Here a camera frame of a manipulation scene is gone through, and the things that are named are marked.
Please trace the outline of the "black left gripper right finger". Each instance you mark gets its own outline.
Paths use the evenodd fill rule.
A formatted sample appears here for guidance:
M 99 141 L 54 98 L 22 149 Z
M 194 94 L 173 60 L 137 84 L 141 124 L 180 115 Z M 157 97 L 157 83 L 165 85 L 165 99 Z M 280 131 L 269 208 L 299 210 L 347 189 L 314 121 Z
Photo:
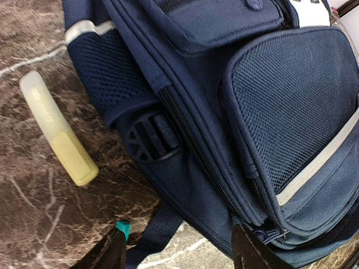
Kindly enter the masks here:
M 292 268 L 263 244 L 246 226 L 237 224 L 231 235 L 232 257 L 235 269 Z

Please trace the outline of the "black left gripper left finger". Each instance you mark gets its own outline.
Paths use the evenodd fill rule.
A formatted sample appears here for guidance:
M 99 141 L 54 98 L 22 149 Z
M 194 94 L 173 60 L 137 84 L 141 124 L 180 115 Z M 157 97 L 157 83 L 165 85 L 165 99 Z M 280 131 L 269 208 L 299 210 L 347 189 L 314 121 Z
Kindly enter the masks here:
M 114 226 L 71 268 L 125 268 L 126 243 L 124 233 Z

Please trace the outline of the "yellow highlighter pen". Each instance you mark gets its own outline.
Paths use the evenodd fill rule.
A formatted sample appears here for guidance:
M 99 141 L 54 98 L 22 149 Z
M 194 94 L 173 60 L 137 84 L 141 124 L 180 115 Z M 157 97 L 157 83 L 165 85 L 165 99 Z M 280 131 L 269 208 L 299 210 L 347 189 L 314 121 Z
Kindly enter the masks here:
M 67 174 L 77 186 L 91 182 L 99 168 L 66 121 L 42 76 L 30 71 L 19 82 L 20 90 L 40 130 Z

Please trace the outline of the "navy blue student backpack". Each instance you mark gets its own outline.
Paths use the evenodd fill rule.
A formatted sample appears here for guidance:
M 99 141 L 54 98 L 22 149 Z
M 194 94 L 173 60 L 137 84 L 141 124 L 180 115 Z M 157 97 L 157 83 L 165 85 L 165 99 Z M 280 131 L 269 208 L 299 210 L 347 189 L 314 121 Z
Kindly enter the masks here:
M 164 204 L 228 257 L 246 226 L 292 268 L 358 234 L 358 62 L 327 1 L 64 1 L 67 49 Z

